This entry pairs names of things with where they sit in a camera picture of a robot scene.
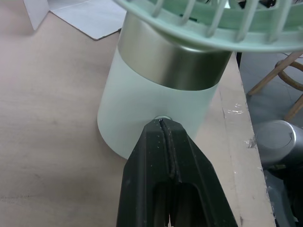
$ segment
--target desk fan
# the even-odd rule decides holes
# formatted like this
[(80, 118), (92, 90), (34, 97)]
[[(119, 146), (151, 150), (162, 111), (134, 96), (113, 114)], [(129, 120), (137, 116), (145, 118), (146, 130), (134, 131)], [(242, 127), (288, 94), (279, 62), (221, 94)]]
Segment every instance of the desk fan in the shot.
[(179, 122), (194, 139), (233, 51), (303, 49), (303, 4), (296, 1), (115, 2), (127, 14), (98, 127), (124, 158), (153, 119)]

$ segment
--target white paper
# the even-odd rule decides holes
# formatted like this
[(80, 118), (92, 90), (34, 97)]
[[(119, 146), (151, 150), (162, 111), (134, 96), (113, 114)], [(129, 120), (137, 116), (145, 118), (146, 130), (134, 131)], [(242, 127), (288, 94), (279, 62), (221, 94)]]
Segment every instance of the white paper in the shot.
[(126, 11), (112, 0), (49, 0), (50, 10), (94, 40), (122, 27)]

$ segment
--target wooden table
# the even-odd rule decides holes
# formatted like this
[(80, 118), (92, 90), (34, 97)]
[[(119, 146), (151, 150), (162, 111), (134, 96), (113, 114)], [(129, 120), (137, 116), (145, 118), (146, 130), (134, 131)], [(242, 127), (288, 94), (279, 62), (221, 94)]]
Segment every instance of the wooden table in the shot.
[[(93, 41), (53, 14), (33, 35), (1, 8), (0, 226), (114, 227), (125, 160), (97, 111), (119, 34)], [(196, 143), (239, 226), (274, 227), (235, 56)]]

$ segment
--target gray floor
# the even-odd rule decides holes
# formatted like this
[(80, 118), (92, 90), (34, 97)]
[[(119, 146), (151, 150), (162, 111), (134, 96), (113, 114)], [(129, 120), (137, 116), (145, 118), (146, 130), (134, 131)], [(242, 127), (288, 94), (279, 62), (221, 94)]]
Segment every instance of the gray floor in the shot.
[[(240, 73), (245, 93), (248, 93), (279, 60), (285, 57), (286, 55), (282, 53), (243, 53)], [(303, 72), (293, 67), (286, 68), (285, 72), (303, 84)], [(277, 76), (259, 93), (247, 97), (252, 123), (283, 119), (301, 94), (302, 91), (292, 88)], [(290, 122), (303, 128), (303, 109)]]

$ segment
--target frosted white cylinder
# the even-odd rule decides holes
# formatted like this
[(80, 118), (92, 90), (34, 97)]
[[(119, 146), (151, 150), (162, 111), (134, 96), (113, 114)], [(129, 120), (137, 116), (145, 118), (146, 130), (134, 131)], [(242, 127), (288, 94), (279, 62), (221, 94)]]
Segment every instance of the frosted white cylinder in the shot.
[(133, 71), (116, 49), (98, 112), (100, 133), (124, 158), (129, 158), (143, 127), (157, 116), (179, 122), (194, 139), (216, 87), (184, 91), (151, 82)]

